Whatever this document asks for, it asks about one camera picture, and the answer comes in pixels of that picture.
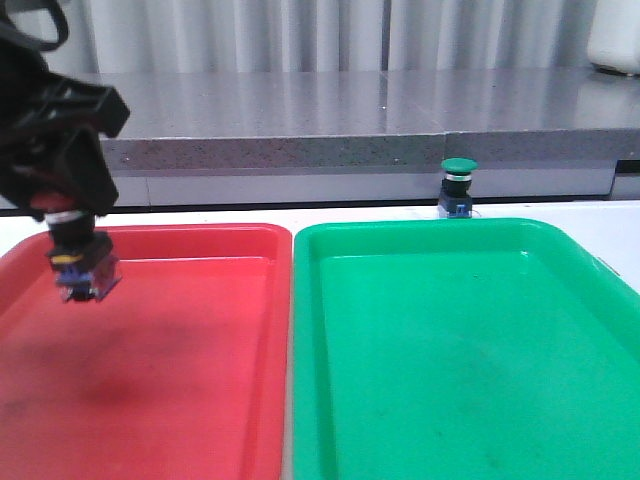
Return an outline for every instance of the red tray bottom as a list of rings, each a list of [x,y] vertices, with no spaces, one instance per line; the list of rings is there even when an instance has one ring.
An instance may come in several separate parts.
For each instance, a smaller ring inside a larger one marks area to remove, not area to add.
[[[45,272],[5,313],[2,476],[243,476],[271,262],[121,267],[101,304],[63,305]]]

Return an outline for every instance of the red tray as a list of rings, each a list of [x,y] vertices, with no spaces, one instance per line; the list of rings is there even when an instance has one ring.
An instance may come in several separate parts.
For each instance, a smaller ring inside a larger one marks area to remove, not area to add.
[[[279,478],[289,232],[109,232],[101,303],[61,302],[46,234],[0,258],[2,478]]]

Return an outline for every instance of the white curtain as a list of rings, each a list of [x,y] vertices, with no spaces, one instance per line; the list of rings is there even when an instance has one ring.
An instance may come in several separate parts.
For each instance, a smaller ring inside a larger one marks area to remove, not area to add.
[[[53,70],[252,72],[587,65],[596,0],[69,0]],[[42,12],[13,15],[53,36]]]

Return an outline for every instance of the white container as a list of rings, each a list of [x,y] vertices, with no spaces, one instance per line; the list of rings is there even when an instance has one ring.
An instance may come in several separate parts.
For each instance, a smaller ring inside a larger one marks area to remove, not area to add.
[[[607,70],[640,74],[640,0],[598,0],[587,56]]]

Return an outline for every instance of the gray countertop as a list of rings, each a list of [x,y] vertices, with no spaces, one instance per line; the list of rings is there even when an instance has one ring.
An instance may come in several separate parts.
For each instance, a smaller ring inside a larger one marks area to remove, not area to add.
[[[120,205],[436,198],[450,156],[478,197],[604,196],[640,158],[640,79],[591,68],[81,78],[132,111]]]

